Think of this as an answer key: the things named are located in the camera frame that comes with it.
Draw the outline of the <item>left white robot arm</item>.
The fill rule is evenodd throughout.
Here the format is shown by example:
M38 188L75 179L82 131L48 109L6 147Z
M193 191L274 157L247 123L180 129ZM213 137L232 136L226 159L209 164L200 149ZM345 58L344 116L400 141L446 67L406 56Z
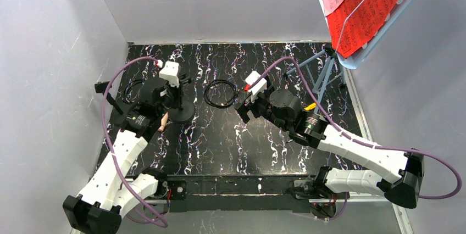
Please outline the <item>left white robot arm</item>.
M116 110L116 138L106 137L108 154L76 196L67 196L63 209L70 226L81 233L117 233L123 217L138 204L149 207L145 198L158 192L166 175L145 168L128 182L125 178L137 156L161 133L168 120L184 124L194 115L194 106L184 99L184 81L176 76L145 80L140 95L131 103L118 102L107 91L109 82L96 84Z

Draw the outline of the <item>light blue music stand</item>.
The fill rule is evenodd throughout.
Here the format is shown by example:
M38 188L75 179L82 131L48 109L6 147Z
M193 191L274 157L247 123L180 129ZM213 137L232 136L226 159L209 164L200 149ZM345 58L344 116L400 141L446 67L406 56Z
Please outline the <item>light blue music stand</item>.
M403 11L411 4L412 0L398 0L396 5L389 12L389 15L386 18L383 26L378 30L374 37L363 47L353 53L347 59L344 59L341 55L337 53L335 48L332 46L331 41L322 48L322 50L308 58L305 61L302 61L299 64L299 67L309 69L309 65L312 61L316 60L319 57L324 57L324 65L320 72L320 75L317 79L312 79L313 92L318 95L318 101L322 100L323 94L326 90L326 87L333 80L330 78L331 71L335 65L339 65L341 68L339 74L336 75L337 78L342 80L342 86L345 86L345 77L344 69L356 69L358 68L369 56L378 42L382 39L385 33L388 32L389 28L393 25L395 20L403 13ZM323 1L319 0L321 8L324 13Z

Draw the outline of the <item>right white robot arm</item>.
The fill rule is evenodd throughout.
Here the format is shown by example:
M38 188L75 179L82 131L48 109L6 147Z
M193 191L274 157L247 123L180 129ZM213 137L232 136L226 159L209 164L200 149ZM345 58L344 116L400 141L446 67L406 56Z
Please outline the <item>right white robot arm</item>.
M243 122L248 113L263 117L302 146L334 153L364 167L340 170L322 167L312 181L318 193L356 192L383 196L400 207L417 207L424 176L424 158L415 153L368 147L363 138L337 131L321 115L303 109L301 101L288 90L248 95L235 105Z

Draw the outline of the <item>black round mic stand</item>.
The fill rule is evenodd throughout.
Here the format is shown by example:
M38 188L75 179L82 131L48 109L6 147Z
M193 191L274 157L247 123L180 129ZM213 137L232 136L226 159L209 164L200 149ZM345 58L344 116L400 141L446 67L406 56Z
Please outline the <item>black round mic stand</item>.
M186 74L179 76L179 87L174 88L174 104L168 110L169 119L176 124L190 122L195 114L195 105L184 96L184 87L191 83L191 78Z
M94 89L95 89L95 93L100 93L102 95L104 95L105 93L105 90L107 87L112 87L108 81L105 81L105 82L97 82L94 84ZM123 103L122 101L118 101L116 100L111 94L110 92L107 93L105 97L105 100L117 111L117 113L119 115L124 115L125 114L125 111L122 107Z

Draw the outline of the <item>beige pink microphone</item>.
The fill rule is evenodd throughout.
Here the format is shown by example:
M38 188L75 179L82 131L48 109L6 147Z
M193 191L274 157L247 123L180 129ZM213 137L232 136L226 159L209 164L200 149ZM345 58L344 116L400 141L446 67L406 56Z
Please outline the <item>beige pink microphone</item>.
M168 123L168 113L166 113L160 120L160 127L158 128L158 131L163 132L167 126L167 123Z

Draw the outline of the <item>red sheet music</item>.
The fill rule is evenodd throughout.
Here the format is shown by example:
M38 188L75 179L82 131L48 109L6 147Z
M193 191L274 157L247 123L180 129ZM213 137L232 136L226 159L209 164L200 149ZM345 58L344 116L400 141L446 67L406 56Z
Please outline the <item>red sheet music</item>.
M326 16L331 44L344 59L367 44L398 0L344 0Z

